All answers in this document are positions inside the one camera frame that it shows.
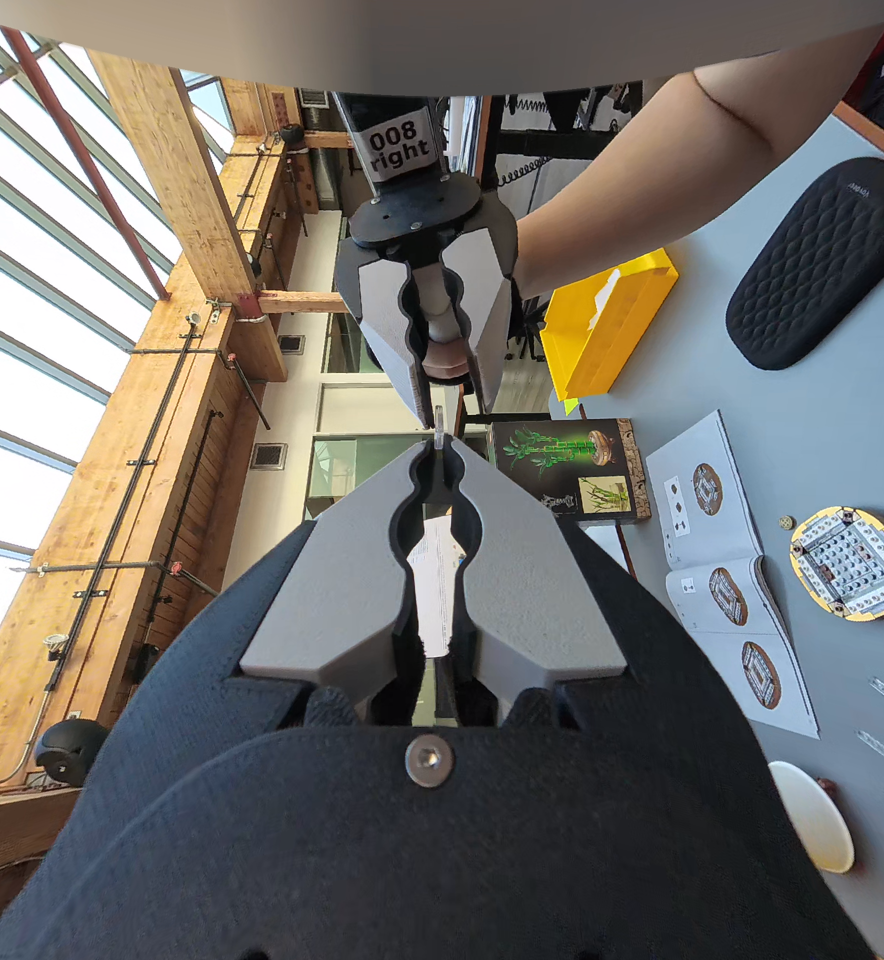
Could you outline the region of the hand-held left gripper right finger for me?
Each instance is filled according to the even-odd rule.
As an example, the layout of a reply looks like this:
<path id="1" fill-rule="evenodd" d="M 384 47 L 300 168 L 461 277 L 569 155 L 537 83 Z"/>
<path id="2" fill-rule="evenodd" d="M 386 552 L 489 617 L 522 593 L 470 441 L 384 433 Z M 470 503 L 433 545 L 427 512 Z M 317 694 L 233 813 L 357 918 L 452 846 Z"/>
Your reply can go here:
<path id="1" fill-rule="evenodd" d="M 551 510 L 458 438 L 444 444 L 455 573 L 447 682 L 458 712 L 619 677 L 627 660 Z"/>

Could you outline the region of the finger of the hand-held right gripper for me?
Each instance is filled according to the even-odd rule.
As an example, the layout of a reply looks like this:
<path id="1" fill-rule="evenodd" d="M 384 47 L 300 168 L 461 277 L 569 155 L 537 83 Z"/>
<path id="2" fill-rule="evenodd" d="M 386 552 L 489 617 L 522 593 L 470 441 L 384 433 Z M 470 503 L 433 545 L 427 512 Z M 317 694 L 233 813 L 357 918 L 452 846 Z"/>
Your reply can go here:
<path id="1" fill-rule="evenodd" d="M 379 259 L 358 271 L 361 331 L 381 370 L 422 427 L 432 426 L 432 398 L 423 368 L 427 353 L 417 289 L 404 262 Z"/>
<path id="2" fill-rule="evenodd" d="M 480 411 L 493 411 L 504 375 L 512 310 L 511 277 L 504 275 L 488 228 L 460 234 L 441 252 L 444 280 L 461 332 Z"/>

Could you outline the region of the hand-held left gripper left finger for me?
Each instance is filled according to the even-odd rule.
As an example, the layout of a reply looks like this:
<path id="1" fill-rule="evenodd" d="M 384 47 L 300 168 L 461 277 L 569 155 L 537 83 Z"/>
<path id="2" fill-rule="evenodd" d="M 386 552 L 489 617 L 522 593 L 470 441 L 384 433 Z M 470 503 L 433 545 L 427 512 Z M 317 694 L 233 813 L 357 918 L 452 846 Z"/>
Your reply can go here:
<path id="1" fill-rule="evenodd" d="M 371 722 L 412 721 L 426 655 L 409 557 L 433 473 L 433 445 L 418 441 L 308 526 L 242 674 L 336 688 Z"/>

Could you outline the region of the round gold lego base model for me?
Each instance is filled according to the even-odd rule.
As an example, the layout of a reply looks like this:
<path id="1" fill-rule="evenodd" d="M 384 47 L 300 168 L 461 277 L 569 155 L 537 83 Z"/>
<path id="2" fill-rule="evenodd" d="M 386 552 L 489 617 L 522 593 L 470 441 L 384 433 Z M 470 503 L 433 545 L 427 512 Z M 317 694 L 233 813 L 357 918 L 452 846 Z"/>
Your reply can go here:
<path id="1" fill-rule="evenodd" d="M 789 559 L 821 609 L 853 623 L 884 619 L 884 518 L 853 507 L 822 509 L 792 532 Z"/>

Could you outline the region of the person's right forearm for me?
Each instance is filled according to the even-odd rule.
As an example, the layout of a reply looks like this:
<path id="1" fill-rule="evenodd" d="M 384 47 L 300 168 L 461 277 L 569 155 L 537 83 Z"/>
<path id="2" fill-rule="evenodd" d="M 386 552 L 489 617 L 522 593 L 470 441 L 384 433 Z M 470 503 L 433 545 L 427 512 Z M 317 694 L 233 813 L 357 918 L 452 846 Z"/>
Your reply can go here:
<path id="1" fill-rule="evenodd" d="M 697 231 L 832 114 L 884 33 L 875 25 L 668 80 L 574 181 L 518 223 L 522 299 Z"/>

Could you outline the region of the lego set box bamboo picture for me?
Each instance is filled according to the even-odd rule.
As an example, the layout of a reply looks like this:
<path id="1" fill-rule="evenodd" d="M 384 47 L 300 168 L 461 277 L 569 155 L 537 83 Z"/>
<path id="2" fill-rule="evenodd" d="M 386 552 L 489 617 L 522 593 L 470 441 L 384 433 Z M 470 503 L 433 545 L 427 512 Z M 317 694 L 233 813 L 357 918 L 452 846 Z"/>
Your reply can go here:
<path id="1" fill-rule="evenodd" d="M 629 418 L 495 422 L 487 440 L 493 464 L 557 518 L 590 524 L 652 518 Z"/>

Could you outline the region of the lego instruction booklet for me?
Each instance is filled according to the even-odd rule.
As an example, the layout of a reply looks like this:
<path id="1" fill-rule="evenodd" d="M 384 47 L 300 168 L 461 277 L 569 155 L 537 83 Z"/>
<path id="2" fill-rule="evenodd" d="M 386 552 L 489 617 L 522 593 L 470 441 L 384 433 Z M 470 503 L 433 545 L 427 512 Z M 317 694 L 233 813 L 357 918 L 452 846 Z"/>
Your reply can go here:
<path id="1" fill-rule="evenodd" d="M 820 739 L 720 411 L 645 460 L 676 617 L 751 721 Z"/>

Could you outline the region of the person's right hand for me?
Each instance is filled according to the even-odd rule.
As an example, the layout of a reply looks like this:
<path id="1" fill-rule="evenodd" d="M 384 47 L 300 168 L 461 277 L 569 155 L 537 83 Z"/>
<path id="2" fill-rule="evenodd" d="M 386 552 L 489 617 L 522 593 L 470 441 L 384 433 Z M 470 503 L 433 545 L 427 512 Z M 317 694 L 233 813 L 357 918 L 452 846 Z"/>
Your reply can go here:
<path id="1" fill-rule="evenodd" d="M 422 370 L 430 382 L 440 385 L 470 382 L 471 370 L 464 340 L 429 340 L 422 359 Z"/>

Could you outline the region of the yellow plastic bin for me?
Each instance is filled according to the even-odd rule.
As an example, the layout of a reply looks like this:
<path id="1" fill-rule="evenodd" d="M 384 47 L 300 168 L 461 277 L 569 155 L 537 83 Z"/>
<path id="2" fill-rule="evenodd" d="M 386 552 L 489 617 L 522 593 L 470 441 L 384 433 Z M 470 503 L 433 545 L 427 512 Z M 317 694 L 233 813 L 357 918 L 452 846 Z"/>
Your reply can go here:
<path id="1" fill-rule="evenodd" d="M 541 340 L 567 411 L 609 392 L 678 280 L 664 248 L 556 289 Z"/>

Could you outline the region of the wooden roof beam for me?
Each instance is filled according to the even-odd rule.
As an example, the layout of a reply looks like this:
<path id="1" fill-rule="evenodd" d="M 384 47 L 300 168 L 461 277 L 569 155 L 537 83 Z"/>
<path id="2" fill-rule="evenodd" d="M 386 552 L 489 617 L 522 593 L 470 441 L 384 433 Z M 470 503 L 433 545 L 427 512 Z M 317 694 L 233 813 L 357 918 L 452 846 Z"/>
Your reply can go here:
<path id="1" fill-rule="evenodd" d="M 244 136 L 218 174 L 178 69 L 95 50 L 88 56 L 201 294 L 227 313 L 229 351 L 250 378 L 286 381 L 249 260 L 273 211 L 283 153 Z"/>

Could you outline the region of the black round fixture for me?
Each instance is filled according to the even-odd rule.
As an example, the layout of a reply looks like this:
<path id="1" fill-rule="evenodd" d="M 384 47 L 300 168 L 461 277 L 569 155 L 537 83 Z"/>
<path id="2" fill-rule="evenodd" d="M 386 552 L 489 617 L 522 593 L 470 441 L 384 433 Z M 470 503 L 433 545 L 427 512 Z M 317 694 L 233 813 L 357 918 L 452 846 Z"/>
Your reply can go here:
<path id="1" fill-rule="evenodd" d="M 52 781 L 82 787 L 109 734 L 108 728 L 92 719 L 64 719 L 39 738 L 34 761 Z"/>

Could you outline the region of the red steel pipe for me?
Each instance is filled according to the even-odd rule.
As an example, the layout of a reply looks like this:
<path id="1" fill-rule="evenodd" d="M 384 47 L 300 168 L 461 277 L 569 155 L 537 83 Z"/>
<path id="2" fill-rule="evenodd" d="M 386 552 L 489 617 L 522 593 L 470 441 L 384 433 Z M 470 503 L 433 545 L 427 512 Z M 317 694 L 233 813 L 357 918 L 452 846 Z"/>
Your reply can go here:
<path id="1" fill-rule="evenodd" d="M 93 191 L 100 199 L 110 220 L 136 259 L 148 282 L 151 283 L 157 295 L 157 300 L 168 301 L 171 294 L 155 270 L 155 266 L 144 249 L 139 235 L 127 221 L 124 211 L 119 207 L 115 195 L 105 182 L 91 152 L 81 138 L 74 120 L 56 96 L 22 33 L 5 26 L 2 26 L 0 30 L 11 46 L 22 71 L 38 95 L 40 102 L 59 129 L 68 148 L 75 156 L 76 162 L 85 172 Z"/>

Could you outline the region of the black wrist rest pad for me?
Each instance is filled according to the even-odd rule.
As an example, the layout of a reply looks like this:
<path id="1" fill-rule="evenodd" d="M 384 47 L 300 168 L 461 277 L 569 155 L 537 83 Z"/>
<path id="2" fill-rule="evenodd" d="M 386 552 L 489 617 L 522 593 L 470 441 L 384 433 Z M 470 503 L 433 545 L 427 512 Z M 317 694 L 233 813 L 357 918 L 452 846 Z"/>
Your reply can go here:
<path id="1" fill-rule="evenodd" d="M 796 199 L 737 283 L 727 333 L 756 369 L 810 354 L 884 279 L 884 159 L 855 157 Z"/>

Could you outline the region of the white paper cup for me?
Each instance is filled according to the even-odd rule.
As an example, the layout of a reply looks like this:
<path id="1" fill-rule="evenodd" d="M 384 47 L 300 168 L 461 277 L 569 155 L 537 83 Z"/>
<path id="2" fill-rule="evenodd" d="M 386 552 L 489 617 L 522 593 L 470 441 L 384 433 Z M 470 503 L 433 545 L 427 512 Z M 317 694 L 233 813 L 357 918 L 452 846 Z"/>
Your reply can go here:
<path id="1" fill-rule="evenodd" d="M 851 871 L 856 862 L 855 846 L 836 802 L 815 778 L 794 764 L 775 760 L 769 762 L 768 769 L 812 864 L 829 874 Z"/>

